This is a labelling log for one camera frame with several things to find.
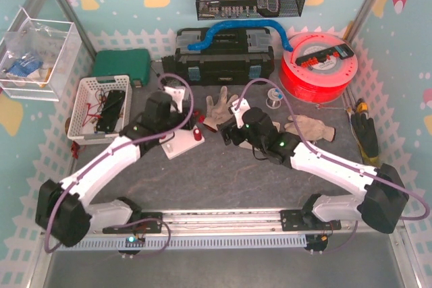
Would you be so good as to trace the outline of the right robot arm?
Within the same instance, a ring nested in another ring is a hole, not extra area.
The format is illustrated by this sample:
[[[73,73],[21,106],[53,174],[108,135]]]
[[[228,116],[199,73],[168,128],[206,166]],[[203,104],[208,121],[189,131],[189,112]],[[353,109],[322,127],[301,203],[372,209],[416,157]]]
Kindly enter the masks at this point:
[[[393,166],[376,168],[330,154],[296,134],[278,131],[268,114],[257,107],[235,114],[217,128],[225,144],[248,142],[275,165],[310,173],[347,191],[342,196],[313,194],[302,208],[307,225],[363,221],[384,234],[396,228],[408,194]]]

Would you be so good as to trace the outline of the white peg board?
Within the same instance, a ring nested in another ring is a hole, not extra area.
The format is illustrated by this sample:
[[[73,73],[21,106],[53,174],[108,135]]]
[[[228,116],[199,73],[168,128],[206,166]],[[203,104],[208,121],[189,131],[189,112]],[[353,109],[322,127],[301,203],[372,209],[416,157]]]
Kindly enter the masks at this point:
[[[179,129],[173,135],[168,136],[166,140],[160,140],[161,147],[169,160],[205,142],[203,135],[202,140],[197,142],[194,139],[193,130]]]

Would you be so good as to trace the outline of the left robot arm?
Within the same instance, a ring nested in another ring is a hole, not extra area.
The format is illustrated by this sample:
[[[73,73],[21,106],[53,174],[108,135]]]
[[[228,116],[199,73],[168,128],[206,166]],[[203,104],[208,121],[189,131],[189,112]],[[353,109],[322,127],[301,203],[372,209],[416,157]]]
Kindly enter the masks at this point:
[[[102,216],[91,202],[116,175],[158,145],[160,138],[189,122],[193,111],[183,109],[185,94],[186,90],[172,87],[152,93],[144,111],[89,164],[59,182],[48,179],[41,185],[35,222],[45,230],[47,239],[54,237],[72,247],[93,225],[110,227],[130,218],[132,209],[124,202],[118,202],[119,210],[109,211],[107,216]]]

